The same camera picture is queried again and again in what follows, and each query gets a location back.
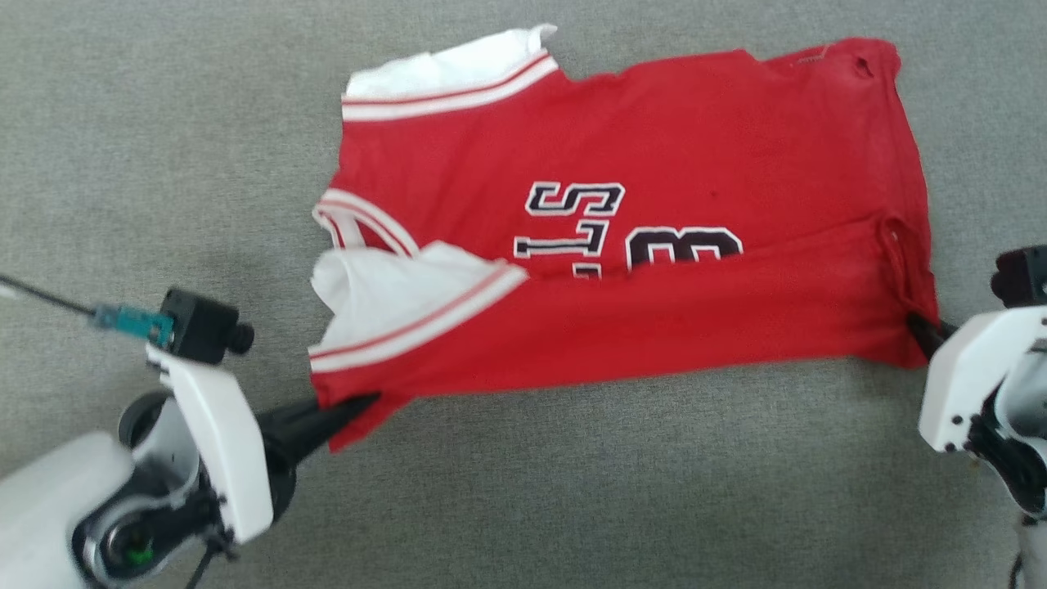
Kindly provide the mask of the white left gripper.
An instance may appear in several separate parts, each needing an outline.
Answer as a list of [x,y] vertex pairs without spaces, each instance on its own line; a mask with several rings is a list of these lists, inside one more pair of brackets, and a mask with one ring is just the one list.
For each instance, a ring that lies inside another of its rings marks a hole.
[[147,358],[160,366],[161,383],[178,402],[211,488],[224,498],[222,526],[238,545],[266,533],[274,519],[264,441],[270,435],[270,470],[291,472],[346,425],[374,405],[379,394],[350,398],[324,407],[300,398],[262,411],[259,426],[236,377],[220,366],[176,357],[153,344]]

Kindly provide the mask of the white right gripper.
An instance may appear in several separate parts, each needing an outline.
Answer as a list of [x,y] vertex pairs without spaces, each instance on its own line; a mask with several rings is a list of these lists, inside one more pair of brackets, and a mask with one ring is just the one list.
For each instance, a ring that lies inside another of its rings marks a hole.
[[1045,335],[1044,320],[1044,307],[981,313],[960,329],[916,312],[906,316],[909,332],[930,361],[919,415],[919,433],[930,448],[946,452],[962,447],[970,418]]

